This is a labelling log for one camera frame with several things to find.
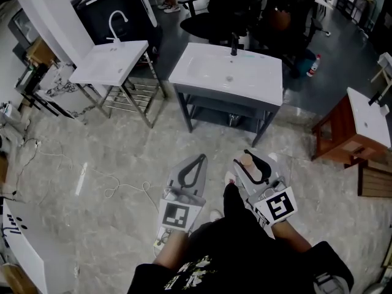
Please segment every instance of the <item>marble floor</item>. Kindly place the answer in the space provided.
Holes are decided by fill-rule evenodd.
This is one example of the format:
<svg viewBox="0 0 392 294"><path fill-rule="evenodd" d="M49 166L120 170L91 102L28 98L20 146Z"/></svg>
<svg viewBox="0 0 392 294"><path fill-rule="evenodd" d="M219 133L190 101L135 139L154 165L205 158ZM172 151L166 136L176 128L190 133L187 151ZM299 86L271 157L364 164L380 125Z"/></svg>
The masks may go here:
<svg viewBox="0 0 392 294"><path fill-rule="evenodd" d="M129 186L105 198L105 190L117 182L97 171L139 188L150 182L148 193L158 204L170 169L187 156L205 153L207 204L200 225L210 210L222 210L230 157L249 148L254 135L203 122L189 134L175 101L164 105L151 130L124 111L105 119L91 110L87 118L82 125L33 110L28 138L41 145L37 150L35 140L29 140L12 156L3 191L17 189L17 200L38 204L45 226L72 246L80 267L74 293L126 293L135 267L154 259L157 212L143 192ZM299 211L290 218L292 225L311 244L328 241L355 277L353 293L362 293L381 272L391 237L392 200L357 197L356 167L310 161L314 139L298 119L311 118L287 106L257 149L272 153L293 187ZM63 153L72 161L43 153ZM82 165L87 169L77 195Z"/></svg>

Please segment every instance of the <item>white faucet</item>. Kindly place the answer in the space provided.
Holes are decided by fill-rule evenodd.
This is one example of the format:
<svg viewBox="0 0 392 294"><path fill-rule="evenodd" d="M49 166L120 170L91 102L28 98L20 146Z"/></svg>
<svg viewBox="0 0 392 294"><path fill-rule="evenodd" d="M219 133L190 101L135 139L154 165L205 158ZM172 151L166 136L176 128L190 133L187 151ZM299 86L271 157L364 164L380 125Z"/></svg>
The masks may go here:
<svg viewBox="0 0 392 294"><path fill-rule="evenodd" d="M124 21L125 21L126 23L128 22L128 19L126 18L126 16L123 14L122 11L119 11L119 10L114 11L114 12L110 15L110 17L109 17L109 28L110 28L111 33L113 34L113 36L114 36L115 38L106 37L106 39L112 40L114 43L120 43L120 40L118 39L118 37L117 37L115 31L113 30L113 27L111 26L111 18L113 18L113 15L116 14L116 13L120 13L120 14L122 15L122 17L124 18Z"/></svg>

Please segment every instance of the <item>cable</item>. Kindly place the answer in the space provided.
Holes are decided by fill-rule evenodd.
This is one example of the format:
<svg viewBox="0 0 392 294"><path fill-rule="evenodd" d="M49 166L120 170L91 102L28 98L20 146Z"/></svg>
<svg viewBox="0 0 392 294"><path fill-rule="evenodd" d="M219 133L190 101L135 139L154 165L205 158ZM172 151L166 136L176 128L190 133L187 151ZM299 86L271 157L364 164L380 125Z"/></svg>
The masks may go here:
<svg viewBox="0 0 392 294"><path fill-rule="evenodd" d="M34 152L34 155L30 158L30 160L28 161L28 163L25 164L25 165L22 167L22 171L19 173L19 175L18 175L18 177L17 177L17 183L15 184L15 191L12 193L12 195L16 195L16 194L17 194L20 176L22 175L22 173L23 173L23 171L25 170L25 168L30 164L30 162L32 162L32 160L33 160L33 159L36 157L36 155L37 155L37 151L38 151L38 140L37 140L37 139L35 139L35 138L29 138L28 140L25 141L25 143L24 143L23 145L27 145L27 143L28 143L30 140L34 140L34 141L36 142L36 147L35 147L36 151Z"/></svg>
<svg viewBox="0 0 392 294"><path fill-rule="evenodd" d="M74 161L73 161L71 158L67 157L66 155L64 155L64 154L62 153L61 143L60 143L59 141L57 141L57 142L58 142L59 145L60 145L61 154L48 154L48 153L42 152L40 149L39 149L39 153L40 153L40 154L43 154L43 155L46 155L46 156L61 156L61 157L65 157L65 158L67 158L68 160L70 160L70 165L68 166L69 170L73 169L73 167L74 167ZM86 174L86 169L84 168L84 166L83 166L82 164L79 164L79 163L78 163L78 165L80 165L80 167L81 167L80 175ZM121 182L119 181L119 179L116 178L115 176L112 176L112 175L109 175L109 174L102 173L101 171L95 170L95 169L93 169L93 168L88 168L88 169L90 169L90 170L92 170L92 171L94 171L94 172L97 172L97 173L101 174L102 176L107 176L107 177L109 177L109 178L113 178L113 179L115 179L115 180L117 181L117 186L116 186L115 188L108 188L108 189L105 189L105 192L104 192L105 198L112 198L112 196L115 194L116 190L118 190L118 189L120 188L120 186L129 186L129 187L131 187L131 188L133 188L133 189L135 189L135 190L138 190L138 191L140 191L140 192L144 192L144 193L146 194L146 196L148 197L149 201L154 205L156 211L159 213L159 209L158 209L157 205L154 203L154 201L151 199L151 197L150 197L150 196L148 195L148 193L147 193L147 190L149 190L150 187L151 187L151 184L150 184L148 181L143 182L143 184L141 185L141 189L139 189L139 188L137 188L137 187L135 187L135 186L133 186L133 185L130 185L130 184L121 184Z"/></svg>

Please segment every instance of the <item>wooden board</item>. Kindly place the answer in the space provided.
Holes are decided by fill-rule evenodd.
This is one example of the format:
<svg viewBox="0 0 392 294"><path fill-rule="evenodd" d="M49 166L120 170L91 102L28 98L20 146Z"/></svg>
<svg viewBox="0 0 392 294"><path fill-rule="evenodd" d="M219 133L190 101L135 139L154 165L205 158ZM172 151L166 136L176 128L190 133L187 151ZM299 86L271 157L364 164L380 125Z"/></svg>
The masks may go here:
<svg viewBox="0 0 392 294"><path fill-rule="evenodd" d="M373 160L367 161L367 169L380 171L392 175L392 167L390 167L389 165L380 164Z"/></svg>
<svg viewBox="0 0 392 294"><path fill-rule="evenodd" d="M0 184L6 182L8 161L6 158L0 156Z"/></svg>
<svg viewBox="0 0 392 294"><path fill-rule="evenodd" d="M367 165L365 162L359 167L358 195L392 198L392 175L376 170L375 165L371 169Z"/></svg>

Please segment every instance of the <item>shoe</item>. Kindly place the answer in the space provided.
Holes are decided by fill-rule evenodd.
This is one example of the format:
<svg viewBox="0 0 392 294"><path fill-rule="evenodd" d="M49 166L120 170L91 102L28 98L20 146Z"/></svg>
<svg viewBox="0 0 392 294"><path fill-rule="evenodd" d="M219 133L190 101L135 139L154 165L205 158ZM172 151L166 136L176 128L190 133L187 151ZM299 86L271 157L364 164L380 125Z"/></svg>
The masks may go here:
<svg viewBox="0 0 392 294"><path fill-rule="evenodd" d="M170 6L169 8L165 9L165 13L173 13L173 12L179 12L179 6Z"/></svg>
<svg viewBox="0 0 392 294"><path fill-rule="evenodd" d="M221 219L221 218L223 218L223 215L222 215L222 213L221 213L220 211L218 211L217 209L214 209L214 210L212 210L212 211L209 213L209 220L210 220L211 222L217 221L217 220L219 220L219 219Z"/></svg>
<svg viewBox="0 0 392 294"><path fill-rule="evenodd" d="M230 172L230 171L226 172L226 175L225 175L225 185L226 186L229 183L233 183L235 185L235 180L236 180L236 176L232 172Z"/></svg>
<svg viewBox="0 0 392 294"><path fill-rule="evenodd" d="M161 5L158 6L159 10L165 10L170 8L170 4L167 4L166 2L162 3Z"/></svg>

